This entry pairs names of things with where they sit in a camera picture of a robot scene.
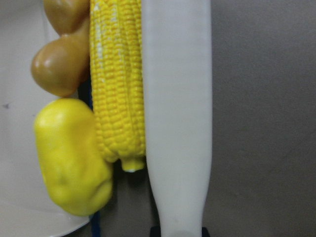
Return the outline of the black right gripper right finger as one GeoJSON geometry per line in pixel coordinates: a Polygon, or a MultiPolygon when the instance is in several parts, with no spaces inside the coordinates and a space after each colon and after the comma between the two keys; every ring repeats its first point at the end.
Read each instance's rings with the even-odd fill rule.
{"type": "Polygon", "coordinates": [[[202,237],[210,237],[210,233],[206,227],[202,227],[201,229],[201,236],[202,237]]]}

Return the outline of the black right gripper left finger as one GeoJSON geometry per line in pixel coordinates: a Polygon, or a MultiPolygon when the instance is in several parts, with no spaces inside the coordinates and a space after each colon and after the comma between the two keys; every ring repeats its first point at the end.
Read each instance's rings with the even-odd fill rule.
{"type": "Polygon", "coordinates": [[[150,228],[150,235],[149,237],[161,237],[161,230],[160,226],[153,226],[150,228]]]}

